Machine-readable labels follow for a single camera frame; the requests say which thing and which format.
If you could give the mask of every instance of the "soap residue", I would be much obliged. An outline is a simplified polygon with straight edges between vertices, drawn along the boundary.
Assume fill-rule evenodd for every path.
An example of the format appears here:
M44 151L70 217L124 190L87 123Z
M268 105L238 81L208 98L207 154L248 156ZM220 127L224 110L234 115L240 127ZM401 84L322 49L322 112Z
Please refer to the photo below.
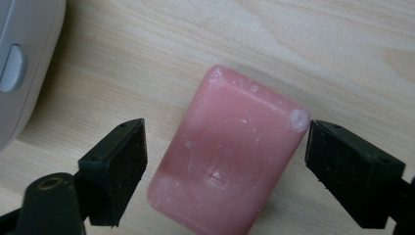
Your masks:
M223 79L222 68L216 68L209 77L209 87L212 89L219 89L226 84L226 81Z
M310 120L305 110L295 109L290 114L288 126L295 132L300 133L308 129Z

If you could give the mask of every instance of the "black plastic part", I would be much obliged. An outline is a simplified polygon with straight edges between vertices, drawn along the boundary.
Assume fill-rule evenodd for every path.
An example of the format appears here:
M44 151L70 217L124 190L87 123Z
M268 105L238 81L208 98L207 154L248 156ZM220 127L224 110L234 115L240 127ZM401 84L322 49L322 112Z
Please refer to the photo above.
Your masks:
M347 129L311 122L306 166L362 228L385 228L405 164Z
M27 187L16 235L84 233L70 174L50 174Z
M415 234L415 178L409 184L401 181L391 211L396 221L393 235Z
M21 209L0 216L0 235L84 235L83 220L115 226L147 166L143 119L125 122L78 161L27 187Z
M16 229L20 212L17 209L0 216L0 234L9 234Z
M78 165L82 216L88 215L92 225L118 226L147 166L144 120L116 127Z

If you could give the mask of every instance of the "wooden table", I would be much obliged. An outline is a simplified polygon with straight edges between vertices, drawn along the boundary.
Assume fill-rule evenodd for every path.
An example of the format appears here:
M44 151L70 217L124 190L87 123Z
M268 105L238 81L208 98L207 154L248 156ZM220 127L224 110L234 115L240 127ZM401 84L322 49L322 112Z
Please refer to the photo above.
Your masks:
M88 234L192 234L150 208L147 186L204 73L240 71L355 132L415 175L415 2L69 0L36 109L0 153L0 212L33 180L75 173L116 125L144 118L149 165L120 228ZM250 234L362 230L305 167L306 138Z

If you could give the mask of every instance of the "soap bar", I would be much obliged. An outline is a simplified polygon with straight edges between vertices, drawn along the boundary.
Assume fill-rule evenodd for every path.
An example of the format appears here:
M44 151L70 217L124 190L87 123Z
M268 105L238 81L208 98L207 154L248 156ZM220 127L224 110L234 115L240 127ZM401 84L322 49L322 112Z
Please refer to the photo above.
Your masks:
M247 234L308 126L304 107L215 66L161 160L148 201L198 234Z

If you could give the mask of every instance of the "white plastic casing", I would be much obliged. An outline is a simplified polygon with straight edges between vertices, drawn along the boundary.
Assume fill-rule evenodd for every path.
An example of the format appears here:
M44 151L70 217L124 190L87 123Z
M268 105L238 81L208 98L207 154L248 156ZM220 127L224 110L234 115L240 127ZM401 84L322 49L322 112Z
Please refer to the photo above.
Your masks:
M66 0L0 0L0 150L36 104L65 17Z

